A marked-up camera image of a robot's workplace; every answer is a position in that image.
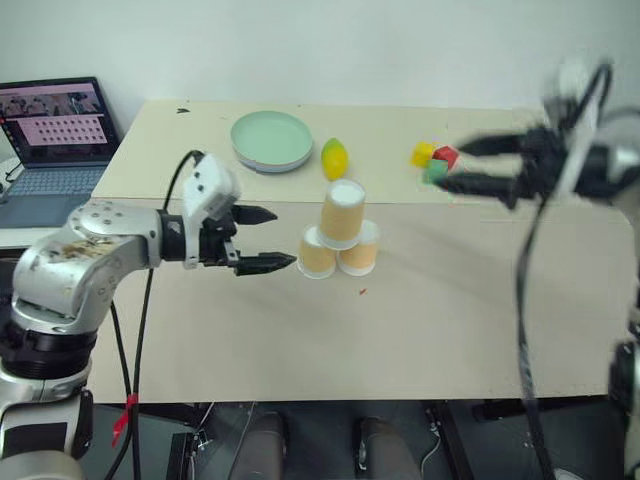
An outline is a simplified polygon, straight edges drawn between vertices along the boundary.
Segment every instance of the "yellow block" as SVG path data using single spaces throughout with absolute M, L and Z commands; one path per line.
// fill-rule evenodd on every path
M 429 166 L 429 162 L 431 161 L 431 157 L 433 157 L 433 152 L 436 151 L 436 145 L 433 143 L 425 143 L 420 142 L 413 149 L 413 154 L 411 155 L 411 164 L 420 168 L 427 168 Z

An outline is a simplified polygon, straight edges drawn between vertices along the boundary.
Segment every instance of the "red block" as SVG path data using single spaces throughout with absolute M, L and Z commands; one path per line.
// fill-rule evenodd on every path
M 458 152 L 451 147 L 444 146 L 433 152 L 433 158 L 436 160 L 445 160 L 447 164 L 449 164 L 449 170 L 451 170 L 456 164 L 456 160 L 458 160 Z

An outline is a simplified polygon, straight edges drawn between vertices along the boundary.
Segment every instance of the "laptop screen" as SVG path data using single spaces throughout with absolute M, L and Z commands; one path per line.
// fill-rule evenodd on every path
M 118 148 L 92 77 L 0 84 L 0 126 L 27 167 L 106 165 Z

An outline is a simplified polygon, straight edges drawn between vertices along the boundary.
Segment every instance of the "green block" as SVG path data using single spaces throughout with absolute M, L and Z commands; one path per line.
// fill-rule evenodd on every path
M 422 172 L 422 183 L 434 183 L 447 176 L 449 164 L 445 160 L 432 159 Z

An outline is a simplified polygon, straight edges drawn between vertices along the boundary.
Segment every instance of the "black cable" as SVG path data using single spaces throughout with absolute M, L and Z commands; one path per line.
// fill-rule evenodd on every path
M 142 345 L 144 343 L 144 331 L 147 326 L 147 311 L 149 310 L 149 297 L 151 295 L 151 283 L 153 282 L 153 268 L 149 269 L 147 274 L 147 284 L 144 289 L 144 300 L 142 302 L 142 315 L 140 316 L 140 327 L 138 330 L 138 344 L 136 346 L 136 358 L 133 365 L 133 389 L 132 394 L 140 391 L 140 363 L 142 361 Z M 140 429 L 138 425 L 138 402 L 131 406 L 131 418 L 129 428 L 132 432 L 133 440 L 133 478 L 138 480 L 142 478 L 140 469 Z
M 122 378 L 124 380 L 124 391 L 127 397 L 131 395 L 131 380 L 129 379 L 129 366 L 127 365 L 127 356 L 124 351 L 122 342 L 122 330 L 120 330 L 120 319 L 116 310 L 115 302 L 111 302 L 111 317 L 113 318 L 113 330 L 116 335 L 116 344 L 118 345 L 118 356 L 120 357 L 120 366 L 122 367 Z
M 129 379 L 129 367 L 127 365 L 127 356 L 124 351 L 124 344 L 122 342 L 122 331 L 120 330 L 120 320 L 118 318 L 118 311 L 116 310 L 116 304 L 111 302 L 111 317 L 113 318 L 113 330 L 116 335 L 116 343 L 118 345 L 118 356 L 120 357 L 120 366 L 122 367 L 122 378 L 124 379 L 124 391 L 127 394 L 127 397 L 131 394 L 131 381 Z M 124 459 L 124 456 L 127 453 L 129 448 L 129 444 L 131 443 L 131 429 L 127 427 L 127 434 L 124 438 L 124 442 L 120 447 L 120 451 L 118 455 L 114 459 L 111 464 L 111 468 L 105 475 L 105 480 L 112 480 L 118 468 L 120 468 L 120 464 Z
M 162 209 L 167 210 L 169 206 L 169 202 L 171 201 L 171 196 L 173 194 L 173 189 L 175 187 L 176 181 L 180 176 L 180 172 L 187 164 L 191 157 L 199 158 L 202 156 L 202 153 L 197 150 L 191 150 L 187 153 L 180 163 L 176 167 L 173 177 L 171 177 L 171 182 L 169 183 L 169 188 L 167 189 L 167 193 L 164 197 L 164 202 L 162 204 Z M 147 325 L 147 311 L 149 309 L 149 297 L 151 296 L 151 284 L 153 282 L 153 268 L 149 269 L 149 273 L 147 274 L 147 283 L 144 291 L 144 299 L 142 301 L 142 314 L 140 315 L 140 327 L 138 330 L 138 341 L 136 346 L 136 357 L 133 366 L 133 385 L 132 385 L 132 395 L 137 395 L 140 391 L 140 364 L 142 362 L 142 346 L 144 343 L 144 332 Z M 133 441 L 133 478 L 135 480 L 139 480 L 142 477 L 141 467 L 140 467 L 140 428 L 138 425 L 139 419 L 139 404 L 136 402 L 131 407 L 131 414 L 129 418 L 129 428 L 127 431 L 127 435 L 129 431 L 131 431 L 131 439 Z
M 198 158 L 201 156 L 202 156 L 202 152 L 198 150 L 191 150 L 182 158 L 182 160 L 180 160 L 180 163 L 176 167 L 176 170 L 173 172 L 173 177 L 171 177 L 171 182 L 169 182 L 169 188 L 167 189 L 167 194 L 164 196 L 164 202 L 162 203 L 163 210 L 166 211 L 167 208 L 169 207 L 169 202 L 171 201 L 171 195 L 173 194 L 173 187 L 175 186 L 176 181 L 178 180 L 178 176 L 180 175 L 180 172 L 182 171 L 184 166 L 187 164 L 187 162 L 191 157 Z
M 15 172 L 15 171 L 18 169 L 18 167 L 19 167 L 20 165 L 22 165 L 22 163 L 18 162 L 18 165 L 16 165 L 15 167 L 13 167 L 13 168 L 12 168 L 11 170 L 9 170 L 8 172 L 4 172 L 4 180 L 5 180 L 5 182 L 7 182 L 7 183 L 13 183 L 13 180 L 14 180 L 14 179 L 13 179 L 13 178 L 9 178 L 9 177 L 11 176 L 11 174 L 12 174 L 13 172 Z
M 640 107 L 620 107 L 609 110 L 600 118 L 600 126 L 604 127 L 623 118 L 637 117 L 640 120 Z
M 538 457 L 542 478 L 544 480 L 556 480 L 549 458 L 544 434 L 542 432 L 542 422 L 540 421 L 540 412 L 538 410 L 538 400 L 536 398 L 535 387 L 533 385 L 533 377 L 531 375 L 531 364 L 529 362 L 529 345 L 527 342 L 527 332 L 524 324 L 525 296 L 527 291 L 527 275 L 529 271 L 529 261 L 533 244 L 540 225 L 540 219 L 547 206 L 547 198 L 544 198 L 536 215 L 531 222 L 529 234 L 522 247 L 516 269 L 516 308 L 518 313 L 518 365 L 520 371 L 520 382 L 522 383 L 522 403 L 525 408 L 527 421 L 529 423 L 529 431 L 531 432 L 531 443 Z
M 591 97 L 593 97 L 593 94 L 595 93 L 601 78 L 604 78 L 604 87 L 602 89 L 602 95 L 600 95 L 599 107 L 600 109 L 604 107 L 604 104 L 609 97 L 609 91 L 611 90 L 611 82 L 613 79 L 613 66 L 611 65 L 611 63 L 603 63 L 596 69 L 596 72 L 593 74 L 591 80 L 589 81 L 587 90 L 580 99 L 580 102 L 578 102 L 578 106 L 576 107 L 575 112 L 573 112 L 569 119 L 567 119 L 560 125 L 561 130 L 572 130 L 573 127 L 576 126 L 578 120 L 580 120 L 582 114 L 587 108 L 587 105 L 591 101 Z

